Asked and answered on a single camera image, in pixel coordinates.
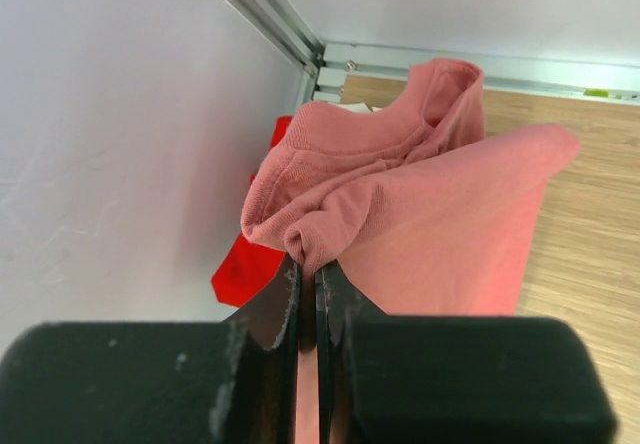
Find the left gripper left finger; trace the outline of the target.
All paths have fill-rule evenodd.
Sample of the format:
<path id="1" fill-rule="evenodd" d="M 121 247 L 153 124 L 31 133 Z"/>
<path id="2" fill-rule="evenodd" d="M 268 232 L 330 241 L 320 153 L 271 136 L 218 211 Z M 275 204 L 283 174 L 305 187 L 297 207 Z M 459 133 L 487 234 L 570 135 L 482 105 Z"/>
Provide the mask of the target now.
<path id="1" fill-rule="evenodd" d="M 220 322 L 50 322 L 1 360 L 5 443 L 290 443 L 301 277 Z"/>

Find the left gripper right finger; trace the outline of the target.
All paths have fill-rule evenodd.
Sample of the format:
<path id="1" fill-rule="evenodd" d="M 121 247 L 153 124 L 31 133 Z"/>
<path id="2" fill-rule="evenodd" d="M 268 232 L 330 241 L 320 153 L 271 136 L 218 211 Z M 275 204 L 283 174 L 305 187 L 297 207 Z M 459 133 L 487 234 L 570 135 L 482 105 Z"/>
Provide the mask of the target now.
<path id="1" fill-rule="evenodd" d="M 323 443 L 611 443 L 586 346 L 542 317 L 399 316 L 315 276 Z"/>

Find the pink t shirt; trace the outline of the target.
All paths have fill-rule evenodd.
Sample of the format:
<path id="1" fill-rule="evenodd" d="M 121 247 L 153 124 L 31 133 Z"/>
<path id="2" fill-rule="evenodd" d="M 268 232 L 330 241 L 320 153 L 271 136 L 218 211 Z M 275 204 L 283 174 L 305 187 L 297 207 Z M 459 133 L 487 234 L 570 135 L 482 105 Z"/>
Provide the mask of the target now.
<path id="1" fill-rule="evenodd" d="M 315 276 L 330 263 L 399 316 L 514 317 L 548 181 L 578 154 L 559 124 L 489 137 L 483 72 L 435 59 L 389 106 L 310 102 L 261 164 L 246 239 L 301 277 L 294 441 L 319 439 Z"/>

